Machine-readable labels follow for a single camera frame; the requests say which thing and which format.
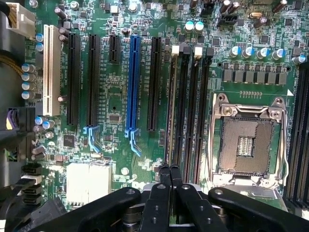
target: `heatsink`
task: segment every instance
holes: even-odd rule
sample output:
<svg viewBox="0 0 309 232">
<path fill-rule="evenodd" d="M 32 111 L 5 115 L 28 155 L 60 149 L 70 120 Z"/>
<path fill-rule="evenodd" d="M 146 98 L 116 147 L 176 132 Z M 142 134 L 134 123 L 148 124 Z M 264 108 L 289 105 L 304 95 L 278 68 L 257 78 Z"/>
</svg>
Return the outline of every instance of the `heatsink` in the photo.
<svg viewBox="0 0 309 232">
<path fill-rule="evenodd" d="M 67 166 L 67 203 L 82 206 L 111 192 L 111 166 L 71 163 Z"/>
</svg>

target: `black capacitor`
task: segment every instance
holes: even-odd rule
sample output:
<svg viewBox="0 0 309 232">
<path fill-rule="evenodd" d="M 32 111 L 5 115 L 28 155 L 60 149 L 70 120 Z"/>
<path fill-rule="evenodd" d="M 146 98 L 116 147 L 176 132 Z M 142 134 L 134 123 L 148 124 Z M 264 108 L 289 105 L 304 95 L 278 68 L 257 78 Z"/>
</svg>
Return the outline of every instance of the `black capacitor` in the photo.
<svg viewBox="0 0 309 232">
<path fill-rule="evenodd" d="M 61 10 L 59 7 L 56 7 L 56 8 L 55 8 L 55 14 L 58 15 L 59 18 L 61 18 L 62 20 L 65 20 L 65 19 L 67 19 L 67 17 L 68 17 L 67 14 L 64 13 L 64 11 Z"/>
</svg>

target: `metal screw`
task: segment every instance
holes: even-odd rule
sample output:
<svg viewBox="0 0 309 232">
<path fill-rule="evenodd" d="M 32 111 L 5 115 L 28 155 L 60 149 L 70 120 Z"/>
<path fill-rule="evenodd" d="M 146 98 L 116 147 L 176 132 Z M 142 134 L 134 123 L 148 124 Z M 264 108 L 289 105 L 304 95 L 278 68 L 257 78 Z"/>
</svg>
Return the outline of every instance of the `metal screw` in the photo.
<svg viewBox="0 0 309 232">
<path fill-rule="evenodd" d="M 129 195 L 134 194 L 134 193 L 135 193 L 135 191 L 132 190 L 132 189 L 130 189 L 128 192 L 126 192 L 126 194 L 129 194 Z"/>
<path fill-rule="evenodd" d="M 158 185 L 157 188 L 158 189 L 165 189 L 166 187 L 165 187 L 165 185 Z"/>
<path fill-rule="evenodd" d="M 220 190 L 220 189 L 216 189 L 214 192 L 215 192 L 216 194 L 218 194 L 218 195 L 222 195 L 222 194 L 223 194 L 223 191 Z"/>
<path fill-rule="evenodd" d="M 185 190 L 187 190 L 187 189 L 190 188 L 190 186 L 189 186 L 189 185 L 183 185 L 182 188 L 185 189 Z"/>
</svg>

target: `motherboard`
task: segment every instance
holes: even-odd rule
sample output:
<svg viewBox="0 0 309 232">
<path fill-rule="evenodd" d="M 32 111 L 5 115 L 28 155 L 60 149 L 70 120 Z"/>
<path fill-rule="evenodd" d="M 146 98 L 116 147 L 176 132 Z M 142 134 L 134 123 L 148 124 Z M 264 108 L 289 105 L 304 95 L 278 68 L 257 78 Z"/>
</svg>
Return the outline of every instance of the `motherboard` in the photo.
<svg viewBox="0 0 309 232">
<path fill-rule="evenodd" d="M 27 0 L 22 97 L 35 107 L 42 202 L 122 187 L 238 188 L 278 208 L 309 4 L 301 0 Z M 255 192 L 251 188 L 259 187 Z"/>
</svg>

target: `blue pcie slot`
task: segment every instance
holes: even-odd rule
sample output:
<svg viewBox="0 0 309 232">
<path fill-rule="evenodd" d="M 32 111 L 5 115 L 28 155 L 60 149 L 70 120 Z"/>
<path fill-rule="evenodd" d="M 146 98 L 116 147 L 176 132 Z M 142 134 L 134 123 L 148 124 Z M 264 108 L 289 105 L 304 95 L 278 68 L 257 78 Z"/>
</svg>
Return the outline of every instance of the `blue pcie slot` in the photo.
<svg viewBox="0 0 309 232">
<path fill-rule="evenodd" d="M 126 131 L 125 137 L 130 139 L 131 149 L 138 156 L 141 155 L 140 149 L 136 146 L 136 128 L 139 83 L 140 83 L 140 36 L 131 36 L 129 53 L 129 75 L 127 87 L 127 108 L 126 108 Z"/>
</svg>

